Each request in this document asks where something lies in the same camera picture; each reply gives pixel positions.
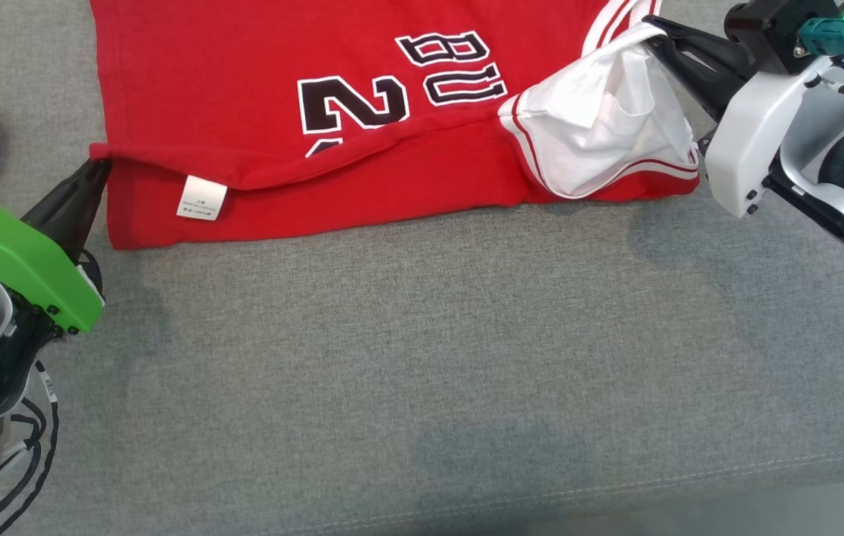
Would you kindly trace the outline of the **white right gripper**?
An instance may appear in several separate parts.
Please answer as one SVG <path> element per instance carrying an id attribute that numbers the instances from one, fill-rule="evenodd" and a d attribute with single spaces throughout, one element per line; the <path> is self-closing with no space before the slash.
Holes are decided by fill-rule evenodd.
<path id="1" fill-rule="evenodd" d="M 649 40 L 653 56 L 711 119 L 720 120 L 706 170 L 712 196 L 729 214 L 748 214 L 780 156 L 796 200 L 844 217 L 844 192 L 813 185 L 801 172 L 844 131 L 843 68 L 818 59 L 803 74 L 759 72 L 745 85 L 736 71 L 752 71 L 752 62 L 742 45 L 661 16 L 642 21 L 661 30 Z"/>

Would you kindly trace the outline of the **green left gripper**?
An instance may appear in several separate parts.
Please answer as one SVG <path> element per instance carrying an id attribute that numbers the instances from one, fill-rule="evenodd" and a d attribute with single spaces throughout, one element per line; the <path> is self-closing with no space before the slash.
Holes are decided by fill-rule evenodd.
<path id="1" fill-rule="evenodd" d="M 70 258 L 84 250 L 111 169 L 110 159 L 86 160 L 21 220 L 0 208 L 0 284 L 56 309 L 51 318 L 65 330 L 90 332 L 103 313 L 102 296 Z"/>

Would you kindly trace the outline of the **red basketball jersey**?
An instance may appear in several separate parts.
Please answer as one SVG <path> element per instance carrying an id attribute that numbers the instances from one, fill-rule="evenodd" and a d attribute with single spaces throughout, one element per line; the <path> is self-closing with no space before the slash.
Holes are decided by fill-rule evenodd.
<path id="1" fill-rule="evenodd" d="M 118 250 L 684 196 L 662 0 L 91 0 Z"/>

